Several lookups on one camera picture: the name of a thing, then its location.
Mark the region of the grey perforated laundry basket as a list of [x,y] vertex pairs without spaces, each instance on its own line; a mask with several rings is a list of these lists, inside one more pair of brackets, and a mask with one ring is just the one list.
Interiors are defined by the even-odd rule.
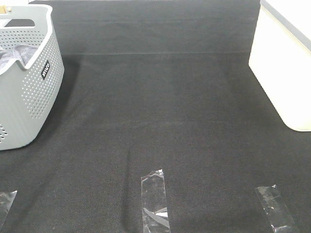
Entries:
[[4,5],[12,11],[0,15],[1,20],[28,19],[33,24],[1,27],[0,47],[38,47],[25,67],[19,61],[11,61],[0,72],[0,148],[11,150],[30,144],[38,135],[59,92],[64,65],[52,22],[52,7]]

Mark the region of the clear tape strip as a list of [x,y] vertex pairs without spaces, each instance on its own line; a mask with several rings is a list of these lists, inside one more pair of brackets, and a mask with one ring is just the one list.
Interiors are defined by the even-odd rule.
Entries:
[[255,193],[274,233],[300,232],[276,185],[257,187]]
[[169,233],[171,231],[162,169],[151,171],[141,177],[141,211],[143,232]]
[[0,193],[0,228],[2,228],[13,201],[16,197],[17,190],[13,192],[1,192]]

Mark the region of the black fabric table mat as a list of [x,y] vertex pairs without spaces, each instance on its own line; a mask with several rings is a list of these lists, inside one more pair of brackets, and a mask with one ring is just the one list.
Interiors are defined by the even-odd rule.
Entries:
[[248,59],[257,0],[51,0],[65,67],[28,146],[4,233],[140,233],[140,179],[163,169],[173,233],[269,233],[276,185],[311,230],[311,134],[284,125]]

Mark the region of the clear tape strip right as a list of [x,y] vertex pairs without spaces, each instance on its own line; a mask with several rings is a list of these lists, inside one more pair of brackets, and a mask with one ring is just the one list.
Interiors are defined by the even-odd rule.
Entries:
[[300,232],[276,185],[257,187],[255,193],[274,233]]

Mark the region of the grey towel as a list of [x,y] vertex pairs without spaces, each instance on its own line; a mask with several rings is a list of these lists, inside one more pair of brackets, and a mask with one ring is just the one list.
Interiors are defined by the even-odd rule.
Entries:
[[22,67],[25,67],[30,59],[33,57],[38,47],[19,44],[15,45],[10,50],[0,48],[0,71],[5,70],[11,61],[19,61]]

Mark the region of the cream plastic storage bin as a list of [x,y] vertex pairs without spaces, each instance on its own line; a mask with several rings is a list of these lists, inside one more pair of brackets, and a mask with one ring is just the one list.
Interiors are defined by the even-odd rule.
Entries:
[[260,1],[249,67],[284,124],[311,130],[311,2]]

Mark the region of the clear tape strip left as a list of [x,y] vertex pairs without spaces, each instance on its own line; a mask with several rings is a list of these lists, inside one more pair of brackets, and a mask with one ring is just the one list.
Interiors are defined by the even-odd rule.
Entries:
[[17,190],[13,192],[1,192],[0,193],[0,228],[2,228],[13,201],[16,197]]

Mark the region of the clear tape strip centre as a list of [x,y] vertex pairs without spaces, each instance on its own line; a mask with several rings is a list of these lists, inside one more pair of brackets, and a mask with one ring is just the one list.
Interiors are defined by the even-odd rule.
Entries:
[[143,232],[169,233],[171,231],[162,169],[151,171],[141,177],[141,211]]

